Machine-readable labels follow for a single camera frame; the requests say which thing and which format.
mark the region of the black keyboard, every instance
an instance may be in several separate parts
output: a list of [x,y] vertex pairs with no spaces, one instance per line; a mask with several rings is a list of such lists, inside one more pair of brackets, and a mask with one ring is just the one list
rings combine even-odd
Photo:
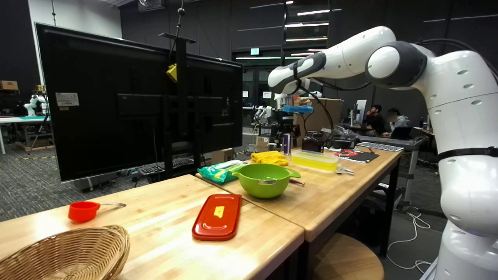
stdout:
[[[194,164],[194,160],[188,157],[176,158],[173,160],[173,169]],[[152,163],[138,169],[142,175],[154,175],[164,171],[164,162]]]

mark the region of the yellow cloth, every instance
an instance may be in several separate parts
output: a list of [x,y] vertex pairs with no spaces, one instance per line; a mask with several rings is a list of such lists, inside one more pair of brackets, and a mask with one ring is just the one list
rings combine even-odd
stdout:
[[285,159],[279,151],[264,151],[264,152],[254,152],[250,155],[251,159],[257,163],[268,163],[280,166],[288,166],[289,162]]

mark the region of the yellow sticky note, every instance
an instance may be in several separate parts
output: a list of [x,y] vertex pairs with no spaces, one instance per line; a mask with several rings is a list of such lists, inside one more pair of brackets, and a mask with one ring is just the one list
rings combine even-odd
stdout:
[[216,206],[215,213],[213,215],[215,215],[218,218],[223,217],[223,211],[224,211],[224,209],[225,209],[224,206]]

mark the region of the man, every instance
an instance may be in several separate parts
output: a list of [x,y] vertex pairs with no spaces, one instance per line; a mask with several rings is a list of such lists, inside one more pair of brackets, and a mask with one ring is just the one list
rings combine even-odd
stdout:
[[367,112],[367,119],[365,123],[370,125],[373,131],[367,132],[367,136],[377,136],[382,135],[385,132],[385,121],[380,115],[382,111],[381,105],[373,105],[372,108]]
[[[391,132],[395,128],[407,128],[410,120],[407,116],[402,115],[397,108],[391,108],[387,111],[387,121],[391,127]],[[385,132],[384,136],[390,136],[391,133]]]

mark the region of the green bowl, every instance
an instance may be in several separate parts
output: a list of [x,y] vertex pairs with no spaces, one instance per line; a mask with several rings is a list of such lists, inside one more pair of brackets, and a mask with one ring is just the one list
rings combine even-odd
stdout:
[[275,197],[287,188],[291,177],[301,177],[290,168],[265,163],[245,165],[232,175],[239,178],[246,192],[259,198]]

